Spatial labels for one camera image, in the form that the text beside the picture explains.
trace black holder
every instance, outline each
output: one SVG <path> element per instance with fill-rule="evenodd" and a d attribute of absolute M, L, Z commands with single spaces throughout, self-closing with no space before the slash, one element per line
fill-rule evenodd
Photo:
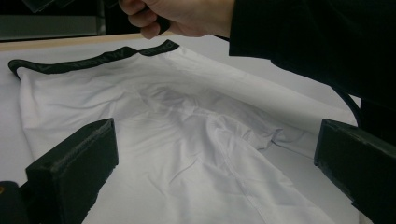
<path fill-rule="evenodd" d="M 20 188 L 0 182 L 1 223 L 82 223 L 118 163 L 114 120 L 82 127 L 29 165 Z"/>
<path fill-rule="evenodd" d="M 375 224 L 396 223 L 396 146 L 324 119 L 315 165 Z"/>

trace dark clothing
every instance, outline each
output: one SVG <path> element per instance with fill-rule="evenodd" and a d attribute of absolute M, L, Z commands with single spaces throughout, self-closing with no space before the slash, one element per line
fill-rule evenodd
<path fill-rule="evenodd" d="M 235 0 L 230 55 L 396 111 L 395 0 Z"/>

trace white surface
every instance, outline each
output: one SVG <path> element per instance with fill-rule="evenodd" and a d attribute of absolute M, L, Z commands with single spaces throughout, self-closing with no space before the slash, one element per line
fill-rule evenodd
<path fill-rule="evenodd" d="M 185 37 L 180 37 L 180 36 L 172 36 L 172 37 L 160 37 L 160 38 L 155 38 L 154 40 L 147 41 L 147 40 L 132 40 L 132 41 L 124 41 L 124 42 L 114 42 L 114 43 L 106 43 L 106 44 L 100 44 L 100 45 L 86 45 L 86 46 L 78 46 L 78 47 L 66 47 L 66 48 L 57 48 L 57 49 L 37 49 L 37 50 L 28 50 L 28 51 L 13 51 L 13 52 L 7 52 L 7 53 L 2 53 L 0 55 L 1 59 L 1 84 L 2 87 L 5 86 L 7 88 L 2 88 L 0 97 L 1 102 L 3 105 L 7 106 L 2 106 L 0 107 L 2 110 L 2 116 L 0 118 L 0 122 L 5 127 L 8 127 L 6 132 L 1 132 L 1 141 L 2 141 L 2 147 L 1 148 L 1 153 L 2 155 L 0 156 L 0 162 L 2 167 L 6 167 L 5 169 L 0 169 L 0 178 L 1 179 L 13 179 L 18 181 L 20 184 L 24 181 L 24 173 L 23 173 L 23 168 L 26 167 L 26 165 L 29 163 L 29 160 L 31 160 L 31 155 L 23 150 L 18 150 L 22 148 L 26 148 L 25 146 L 25 138 L 21 132 L 21 127 L 17 127 L 20 124 L 19 118 L 17 117 L 19 115 L 18 112 L 18 105 L 16 104 L 16 95 L 18 95 L 19 89 L 19 81 L 8 72 L 7 68 L 5 65 L 10 59 L 15 59 L 15 58 L 22 58 L 22 59 L 27 59 L 27 60 L 32 60 L 40 63 L 57 63 L 57 62 L 64 62 L 64 61 L 75 61 L 78 59 L 85 59 L 89 58 L 92 56 L 96 56 L 103 51 L 109 51 L 109 50 L 114 50 L 117 48 L 120 48 L 125 45 L 132 46 L 137 49 L 143 49 L 146 47 L 153 47 L 156 46 L 160 43 L 162 43 L 165 38 L 169 38 L 177 42 L 178 44 L 182 46 L 186 46 L 190 49 L 193 49 L 195 51 L 200 51 L 202 54 L 208 56 L 209 58 L 216 59 L 217 61 L 223 61 L 225 63 L 230 63 L 232 65 L 238 66 L 242 69 L 245 67 L 248 67 L 249 69 L 252 69 L 256 71 L 260 71 L 260 73 L 257 73 L 257 77 L 269 77 L 268 79 L 271 79 L 272 77 L 272 71 L 275 71 L 276 73 L 276 78 L 279 77 L 284 77 L 287 81 L 283 80 L 282 78 L 279 78 L 279 84 L 284 85 L 285 87 L 290 88 L 292 86 L 292 89 L 297 89 L 301 94 L 305 95 L 310 95 L 312 92 L 307 91 L 306 88 L 303 86 L 299 86 L 297 83 L 298 82 L 292 82 L 290 83 L 288 74 L 284 74 L 285 72 L 281 71 L 280 69 L 275 68 L 271 64 L 265 64 L 264 67 L 262 67 L 263 62 L 266 62 L 264 60 L 256 60 L 252 59 L 252 62 L 249 63 L 241 63 L 241 62 L 247 62 L 249 59 L 231 59 L 229 57 L 226 57 L 227 55 L 227 44 L 223 42 L 222 40 L 216 39 L 215 37 L 203 37 L 203 38 L 185 38 Z M 307 82 L 308 86 L 313 85 L 313 89 L 315 88 L 316 85 L 321 85 L 318 83 L 311 83 L 313 81 L 310 81 L 306 78 L 305 81 Z M 227 92 L 227 89 L 225 88 L 226 86 L 223 86 L 224 93 L 230 93 L 236 98 L 241 98 L 241 96 L 245 96 L 244 94 L 241 94 L 241 92 L 238 93 L 238 91 L 229 91 Z M 273 87 L 273 91 L 279 91 L 282 90 L 281 86 L 271 84 L 270 87 Z M 320 92 L 326 92 L 330 91 L 328 89 L 323 90 L 320 88 Z M 307 102 L 315 102 L 312 101 L 312 99 L 307 99 L 304 98 L 302 95 L 296 94 L 297 97 L 295 98 L 295 101 L 299 101 L 299 99 L 303 99 L 303 101 Z M 315 95 L 316 100 L 320 100 L 323 103 L 328 103 L 332 102 L 330 105 L 336 107 L 336 111 L 343 111 L 343 104 L 340 104 L 340 100 L 338 99 L 338 96 L 334 94 L 330 94 L 330 97 L 327 94 L 312 94 Z M 251 104 L 260 104 L 260 98 L 257 98 L 256 101 L 249 102 Z M 315 142 L 315 136 L 310 136 L 313 141 L 310 141 L 310 145 L 305 146 L 305 152 L 303 151 L 298 151 L 300 154 L 296 153 L 286 153 L 288 152 L 286 149 L 279 149 L 276 152 L 269 150 L 269 157 L 272 155 L 272 160 L 273 164 L 279 168 L 281 171 L 285 173 L 293 182 L 296 184 L 296 188 L 305 195 L 309 200 L 314 202 L 315 204 L 319 205 L 322 209 L 324 209 L 329 216 L 333 218 L 335 223 L 357 223 L 358 222 L 358 213 L 357 211 L 349 204 L 349 200 L 341 193 L 339 192 L 336 187 L 334 187 L 330 181 L 327 180 L 327 178 L 321 174 L 321 172 L 312 164 L 312 159 L 308 159 L 305 156 L 312 155 L 312 152 L 314 150 L 314 144 L 312 142 Z"/>

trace human hand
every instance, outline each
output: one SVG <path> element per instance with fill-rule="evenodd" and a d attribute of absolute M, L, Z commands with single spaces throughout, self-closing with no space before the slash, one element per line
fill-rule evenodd
<path fill-rule="evenodd" d="M 129 22 L 147 39 L 158 35 L 158 16 L 170 21 L 169 31 L 185 36 L 229 37 L 234 0 L 120 0 Z"/>

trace white fabric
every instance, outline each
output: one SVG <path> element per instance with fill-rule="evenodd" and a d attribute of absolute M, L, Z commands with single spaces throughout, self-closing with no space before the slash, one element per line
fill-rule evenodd
<path fill-rule="evenodd" d="M 232 98 L 260 84 L 249 74 L 183 48 L 67 74 L 18 73 L 35 159 L 87 123 L 116 121 L 120 164 L 84 223 L 333 223 L 258 151 L 306 131 Z"/>

